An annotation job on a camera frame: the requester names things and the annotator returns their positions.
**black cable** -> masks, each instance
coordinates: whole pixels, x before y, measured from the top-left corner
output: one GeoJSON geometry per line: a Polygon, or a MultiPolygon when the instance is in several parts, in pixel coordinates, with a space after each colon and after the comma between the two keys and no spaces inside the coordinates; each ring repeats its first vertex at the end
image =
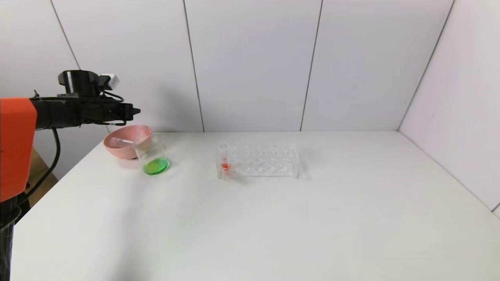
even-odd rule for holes
{"type": "Polygon", "coordinates": [[[115,98],[117,98],[117,99],[118,99],[118,100],[113,99],[113,101],[119,101],[120,103],[121,103],[121,102],[123,102],[123,101],[125,101],[123,97],[121,97],[121,96],[119,96],[119,95],[117,95],[117,94],[110,93],[110,92],[105,91],[105,90],[103,90],[102,92],[103,92],[104,94],[106,94],[106,95],[110,95],[110,96],[115,97],[115,98]]]}
{"type": "Polygon", "coordinates": [[[2,223],[1,224],[1,226],[0,226],[0,232],[3,232],[8,227],[10,227],[11,224],[13,224],[19,218],[19,216],[21,215],[21,212],[22,212],[21,208],[20,207],[16,207],[14,215],[6,223],[2,223]]]}
{"type": "Polygon", "coordinates": [[[18,195],[19,196],[17,199],[18,205],[21,205],[22,203],[24,203],[26,200],[28,200],[28,198],[30,198],[31,195],[33,195],[33,193],[35,193],[35,191],[37,191],[37,189],[40,187],[40,185],[42,185],[42,183],[45,181],[45,179],[52,173],[52,171],[54,170],[54,168],[56,167],[56,165],[59,161],[59,156],[61,155],[61,143],[59,141],[59,135],[58,135],[57,129],[52,128],[52,132],[54,133],[54,139],[55,139],[55,158],[54,158],[54,161],[52,162],[52,165],[50,166],[50,168],[48,168],[48,171],[45,174],[43,174],[41,179],[33,186],[33,188],[28,193],[26,193],[26,195],[24,195],[23,197],[20,197],[20,195],[18,195]]]}

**pink bowl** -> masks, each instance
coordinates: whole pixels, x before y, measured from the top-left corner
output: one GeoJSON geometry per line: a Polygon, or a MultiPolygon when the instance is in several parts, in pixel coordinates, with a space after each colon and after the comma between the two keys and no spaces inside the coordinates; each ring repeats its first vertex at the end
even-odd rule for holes
{"type": "Polygon", "coordinates": [[[109,151],[109,153],[111,153],[112,155],[114,155],[120,159],[137,158],[136,151],[134,150],[134,147],[132,147],[132,145],[127,146],[127,147],[113,146],[113,144],[111,142],[111,138],[134,141],[137,137],[138,126],[145,127],[145,133],[146,133],[147,137],[143,141],[139,142],[137,145],[139,145],[139,144],[146,145],[147,143],[150,143],[151,142],[151,134],[153,133],[153,130],[150,127],[148,127],[146,125],[130,125],[130,126],[125,126],[123,128],[119,128],[119,129],[111,132],[110,134],[108,134],[104,138],[104,141],[102,142],[104,144],[104,147],[106,147],[106,149],[107,149],[107,151],[109,151]]]}

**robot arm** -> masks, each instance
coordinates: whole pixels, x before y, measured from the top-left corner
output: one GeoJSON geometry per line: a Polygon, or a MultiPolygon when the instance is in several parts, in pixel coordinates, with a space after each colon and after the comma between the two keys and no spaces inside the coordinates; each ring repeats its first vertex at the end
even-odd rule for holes
{"type": "Polygon", "coordinates": [[[141,112],[108,92],[119,82],[113,74],[66,70],[58,79],[66,93],[55,97],[0,98],[0,276],[5,281],[10,279],[14,222],[21,214],[19,200],[26,200],[44,179],[20,197],[28,181],[35,130],[54,131],[58,152],[50,172],[59,158],[56,129],[82,124],[124,126],[141,112]]]}

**wall seam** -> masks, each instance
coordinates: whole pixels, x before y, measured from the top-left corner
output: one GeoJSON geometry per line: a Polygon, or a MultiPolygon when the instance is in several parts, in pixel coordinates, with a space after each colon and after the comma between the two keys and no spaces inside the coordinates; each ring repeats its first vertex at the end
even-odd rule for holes
{"type": "Polygon", "coordinates": [[[317,18],[316,36],[314,37],[314,46],[312,48],[311,65],[309,68],[309,77],[307,78],[307,87],[305,88],[304,109],[302,110],[302,119],[300,120],[299,131],[302,131],[302,125],[304,124],[304,115],[306,113],[306,102],[308,100],[308,92],[309,92],[309,82],[311,82],[311,72],[313,71],[314,53],[316,51],[316,42],[318,41],[318,31],[320,30],[320,20],[321,20],[322,9],[323,9],[323,0],[321,0],[321,5],[319,6],[319,16],[317,18]]]}
{"type": "Polygon", "coordinates": [[[431,64],[431,61],[434,57],[434,53],[436,52],[436,49],[438,47],[439,41],[441,39],[441,35],[443,35],[443,31],[445,30],[446,23],[448,22],[448,19],[450,18],[450,14],[452,13],[453,5],[455,4],[455,0],[451,3],[451,6],[449,7],[448,15],[446,16],[446,19],[444,20],[444,24],[442,25],[441,32],[439,33],[439,36],[437,37],[436,44],[434,45],[434,49],[432,50],[432,54],[430,55],[429,61],[427,62],[427,65],[425,66],[425,70],[422,73],[422,77],[420,77],[420,81],[418,82],[418,85],[416,86],[415,92],[413,93],[413,96],[411,97],[411,100],[409,101],[408,107],[406,108],[406,111],[404,112],[403,118],[401,119],[401,123],[399,123],[399,126],[397,127],[397,132],[400,131],[401,125],[403,125],[403,121],[406,118],[406,115],[408,114],[408,111],[410,110],[410,107],[412,106],[413,100],[415,99],[415,96],[417,95],[417,92],[419,91],[420,84],[422,83],[422,80],[424,80],[424,76],[426,75],[427,69],[429,68],[429,65],[431,64]]]}

